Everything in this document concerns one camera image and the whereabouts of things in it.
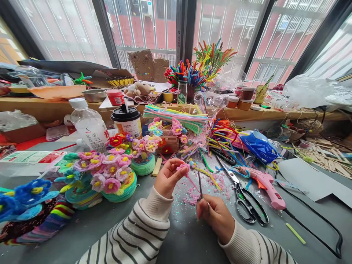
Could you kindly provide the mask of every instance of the metal bowl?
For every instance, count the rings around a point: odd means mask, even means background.
[[[91,89],[82,92],[88,103],[99,103],[107,97],[104,89]]]

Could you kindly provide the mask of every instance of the glue gun cord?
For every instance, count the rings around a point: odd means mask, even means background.
[[[278,178],[278,173],[281,174],[278,170],[276,171],[275,174],[275,179]],[[318,236],[316,236],[312,231],[310,231],[303,223],[301,223],[290,211],[288,211],[287,208],[285,208],[283,211],[286,212],[293,220],[295,220],[297,223],[299,223],[304,229],[306,229],[309,233],[311,233],[316,239],[318,239],[328,250],[330,250],[337,258],[341,259],[341,247],[342,247],[342,234],[340,231],[329,221],[327,220],[324,216],[322,216],[320,213],[318,213],[316,210],[314,210],[310,205],[308,205],[306,202],[295,196],[294,194],[290,193],[288,190],[286,190],[280,183],[277,183],[281,189],[283,189],[285,192],[287,192],[289,195],[293,196],[297,200],[299,200],[301,203],[303,203],[305,206],[307,206],[309,209],[311,209],[315,214],[317,214],[321,219],[323,219],[325,222],[327,222],[333,229],[336,230],[336,232],[339,235],[338,241],[336,243],[336,251],[334,251],[331,247],[329,247],[328,244],[326,244],[324,241],[322,241]]]

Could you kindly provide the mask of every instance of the air conditioner unit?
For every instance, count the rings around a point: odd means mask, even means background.
[[[142,14],[153,16],[153,8],[151,6],[151,0],[141,0]]]
[[[254,29],[254,27],[249,27],[247,29],[247,33],[246,33],[245,39],[250,39],[251,38],[251,36],[253,34],[253,29]]]

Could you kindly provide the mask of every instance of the person's right hand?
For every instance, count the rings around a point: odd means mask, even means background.
[[[204,194],[203,199],[197,203],[197,218],[200,217],[212,227],[222,245],[231,240],[235,220],[220,197]]]

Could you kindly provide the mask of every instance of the cardboard box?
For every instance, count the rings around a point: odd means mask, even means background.
[[[39,138],[41,136],[45,136],[47,134],[47,130],[41,124],[36,124],[7,132],[2,132],[1,134],[7,139],[7,141],[11,143],[22,143]]]

